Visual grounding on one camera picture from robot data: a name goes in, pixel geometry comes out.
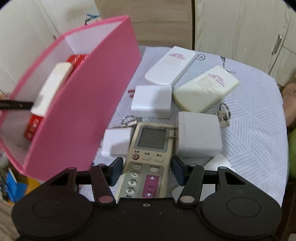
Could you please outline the red paper liner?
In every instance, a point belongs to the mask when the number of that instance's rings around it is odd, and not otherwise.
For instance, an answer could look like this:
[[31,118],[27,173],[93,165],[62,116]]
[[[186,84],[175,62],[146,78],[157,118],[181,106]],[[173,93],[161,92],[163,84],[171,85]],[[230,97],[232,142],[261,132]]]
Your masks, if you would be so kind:
[[[79,54],[79,55],[71,55],[66,62],[70,62],[73,66],[73,70],[72,72],[79,66],[81,65],[86,59],[88,58],[87,54]],[[28,122],[28,125],[26,127],[26,130],[24,132],[24,137],[29,140],[32,141],[34,138],[34,135],[37,132],[37,129],[39,128],[42,120],[44,119],[44,117],[41,116],[37,116],[32,114],[30,117],[30,120]]]

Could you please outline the light wood wardrobe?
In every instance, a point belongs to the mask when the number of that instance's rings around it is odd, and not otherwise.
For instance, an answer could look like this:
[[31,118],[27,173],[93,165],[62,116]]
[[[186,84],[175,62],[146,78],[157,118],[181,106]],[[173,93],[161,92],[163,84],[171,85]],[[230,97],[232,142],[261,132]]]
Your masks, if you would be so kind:
[[295,11],[284,1],[195,1],[195,49],[295,82]]

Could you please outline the key with ring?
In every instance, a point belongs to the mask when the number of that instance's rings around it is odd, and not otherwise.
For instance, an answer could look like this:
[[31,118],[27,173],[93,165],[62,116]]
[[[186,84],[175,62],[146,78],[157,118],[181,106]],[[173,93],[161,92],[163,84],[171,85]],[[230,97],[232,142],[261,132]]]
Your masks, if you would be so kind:
[[219,110],[215,113],[218,117],[219,126],[226,128],[230,126],[231,111],[225,103],[219,105]]

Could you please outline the pink storage box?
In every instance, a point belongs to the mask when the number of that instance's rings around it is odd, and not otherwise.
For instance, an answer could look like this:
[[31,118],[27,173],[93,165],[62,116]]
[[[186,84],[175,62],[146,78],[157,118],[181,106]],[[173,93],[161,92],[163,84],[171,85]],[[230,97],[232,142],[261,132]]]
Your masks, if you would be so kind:
[[32,141],[28,110],[1,112],[1,150],[23,175],[47,181],[68,167],[88,170],[141,55],[132,22],[117,16],[75,28],[27,69],[11,98],[34,101],[47,77],[70,55],[87,54],[61,86]]

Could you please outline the beige air conditioner remote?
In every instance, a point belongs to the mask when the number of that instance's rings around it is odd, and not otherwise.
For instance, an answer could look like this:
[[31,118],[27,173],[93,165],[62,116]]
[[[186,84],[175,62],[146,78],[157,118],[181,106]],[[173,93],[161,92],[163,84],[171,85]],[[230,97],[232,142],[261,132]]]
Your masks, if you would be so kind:
[[137,125],[118,180],[120,198],[165,198],[176,127],[160,123]]

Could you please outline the large white charger block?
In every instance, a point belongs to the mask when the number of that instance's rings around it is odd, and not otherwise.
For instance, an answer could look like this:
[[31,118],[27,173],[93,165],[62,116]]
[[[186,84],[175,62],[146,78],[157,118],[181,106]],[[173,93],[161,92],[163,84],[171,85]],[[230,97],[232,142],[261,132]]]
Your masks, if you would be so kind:
[[181,111],[176,122],[176,154],[179,157],[215,157],[222,151],[218,117]]

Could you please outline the cream power bank in box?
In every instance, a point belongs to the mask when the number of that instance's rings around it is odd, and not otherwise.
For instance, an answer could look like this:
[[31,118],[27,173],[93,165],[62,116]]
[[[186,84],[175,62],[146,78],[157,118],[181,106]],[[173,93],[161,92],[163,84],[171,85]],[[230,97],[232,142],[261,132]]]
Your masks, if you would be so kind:
[[31,108],[32,114],[41,117],[46,115],[56,93],[67,80],[72,70],[73,66],[70,62],[60,62],[55,65],[34,101]]

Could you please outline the white patterned tablecloth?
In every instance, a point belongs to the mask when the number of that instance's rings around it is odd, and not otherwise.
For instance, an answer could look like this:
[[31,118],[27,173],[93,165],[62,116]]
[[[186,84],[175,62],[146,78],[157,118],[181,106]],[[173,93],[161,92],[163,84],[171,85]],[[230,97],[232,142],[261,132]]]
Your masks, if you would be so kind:
[[[139,46],[142,60],[121,98],[108,128],[132,115],[132,98],[127,93],[146,85],[148,72],[171,48]],[[220,103],[231,111],[230,126],[222,128],[222,154],[234,170],[282,206],[288,179],[288,139],[283,100],[274,78],[265,72],[232,59],[197,52],[196,59],[181,76],[178,88],[215,66],[229,71],[239,84],[205,113],[214,114]]]

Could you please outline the brown wooden cabinet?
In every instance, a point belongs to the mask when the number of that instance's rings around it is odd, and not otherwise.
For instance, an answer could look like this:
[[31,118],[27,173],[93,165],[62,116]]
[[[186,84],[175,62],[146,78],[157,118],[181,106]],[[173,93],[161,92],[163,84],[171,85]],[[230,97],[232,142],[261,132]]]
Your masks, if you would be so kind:
[[95,1],[103,19],[127,15],[139,45],[193,48],[192,1]]

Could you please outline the keys with carabiner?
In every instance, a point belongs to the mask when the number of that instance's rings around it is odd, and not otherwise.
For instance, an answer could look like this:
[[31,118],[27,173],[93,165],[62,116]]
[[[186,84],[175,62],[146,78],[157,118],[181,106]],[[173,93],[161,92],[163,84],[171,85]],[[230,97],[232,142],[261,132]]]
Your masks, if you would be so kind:
[[136,128],[137,125],[142,121],[139,116],[128,115],[125,116],[119,125],[111,126],[109,128]]

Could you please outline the small white charger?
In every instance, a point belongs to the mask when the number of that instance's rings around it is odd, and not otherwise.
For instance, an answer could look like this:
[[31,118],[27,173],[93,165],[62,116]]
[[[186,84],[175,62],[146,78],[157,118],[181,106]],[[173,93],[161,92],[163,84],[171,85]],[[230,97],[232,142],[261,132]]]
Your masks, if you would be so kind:
[[126,157],[133,135],[133,128],[106,129],[101,145],[101,155],[105,157]]

